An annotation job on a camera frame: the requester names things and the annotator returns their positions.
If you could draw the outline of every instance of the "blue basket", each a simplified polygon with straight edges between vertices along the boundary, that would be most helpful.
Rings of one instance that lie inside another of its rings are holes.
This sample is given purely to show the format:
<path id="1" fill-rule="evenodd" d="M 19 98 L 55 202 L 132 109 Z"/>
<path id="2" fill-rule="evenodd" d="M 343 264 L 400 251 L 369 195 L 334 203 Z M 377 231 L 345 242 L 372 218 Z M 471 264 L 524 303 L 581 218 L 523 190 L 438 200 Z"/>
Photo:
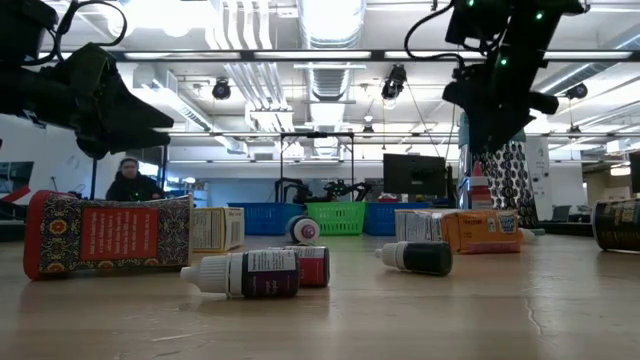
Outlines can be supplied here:
<path id="1" fill-rule="evenodd" d="M 284 235 L 289 219 L 304 211 L 302 205 L 296 204 L 229 203 L 229 206 L 244 208 L 246 235 Z"/>
<path id="2" fill-rule="evenodd" d="M 426 209 L 427 207 L 427 203 L 367 203 L 364 232 L 374 236 L 394 236 L 397 209 Z"/>

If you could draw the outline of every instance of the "red bottle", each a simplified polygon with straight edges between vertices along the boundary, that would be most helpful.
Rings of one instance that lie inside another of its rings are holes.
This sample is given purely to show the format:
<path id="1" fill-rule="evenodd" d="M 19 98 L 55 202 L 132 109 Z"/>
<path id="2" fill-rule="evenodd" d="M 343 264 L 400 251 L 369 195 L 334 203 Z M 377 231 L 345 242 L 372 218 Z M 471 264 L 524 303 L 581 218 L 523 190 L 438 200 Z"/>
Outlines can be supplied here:
<path id="1" fill-rule="evenodd" d="M 486 176 L 482 176 L 482 165 L 479 161 L 474 164 L 473 175 L 469 178 L 469 197 L 471 198 L 471 209 L 493 209 L 489 179 Z"/>

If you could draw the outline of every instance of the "woman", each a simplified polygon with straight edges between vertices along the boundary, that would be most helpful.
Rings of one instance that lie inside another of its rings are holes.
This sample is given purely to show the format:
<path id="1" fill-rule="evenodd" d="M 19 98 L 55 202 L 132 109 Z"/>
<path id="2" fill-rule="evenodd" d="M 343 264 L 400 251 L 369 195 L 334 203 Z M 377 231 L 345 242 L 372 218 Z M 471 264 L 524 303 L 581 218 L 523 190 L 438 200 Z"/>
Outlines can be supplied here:
<path id="1" fill-rule="evenodd" d="M 107 190 L 110 201 L 148 201 L 163 197 L 163 191 L 156 182 L 138 171 L 138 160 L 124 158 L 116 179 Z"/>

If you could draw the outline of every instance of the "computer monitor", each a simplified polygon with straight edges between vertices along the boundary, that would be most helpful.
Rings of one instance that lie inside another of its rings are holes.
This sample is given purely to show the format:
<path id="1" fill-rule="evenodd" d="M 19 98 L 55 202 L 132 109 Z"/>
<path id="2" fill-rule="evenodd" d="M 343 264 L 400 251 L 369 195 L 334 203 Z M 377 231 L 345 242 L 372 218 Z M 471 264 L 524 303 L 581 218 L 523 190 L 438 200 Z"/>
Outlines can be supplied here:
<path id="1" fill-rule="evenodd" d="M 446 194 L 444 158 L 420 155 L 384 154 L 384 192 L 409 195 Z"/>
<path id="2" fill-rule="evenodd" d="M 629 154 L 629 162 L 631 163 L 631 192 L 640 192 L 640 152 Z"/>

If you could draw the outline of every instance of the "table surface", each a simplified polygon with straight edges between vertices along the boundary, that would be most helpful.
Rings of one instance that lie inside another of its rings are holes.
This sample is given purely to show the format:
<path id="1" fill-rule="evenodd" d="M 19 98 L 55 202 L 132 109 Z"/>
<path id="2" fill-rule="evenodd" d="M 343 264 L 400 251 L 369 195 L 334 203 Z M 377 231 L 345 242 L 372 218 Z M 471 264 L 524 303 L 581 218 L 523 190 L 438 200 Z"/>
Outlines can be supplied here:
<path id="1" fill-rule="evenodd" d="M 0 359 L 638 358 L 640 255 L 547 235 L 438 278 L 382 265 L 389 240 L 321 240 L 329 288 L 281 300 L 202 296 L 175 272 L 30 283 L 22 244 L 3 243 Z"/>

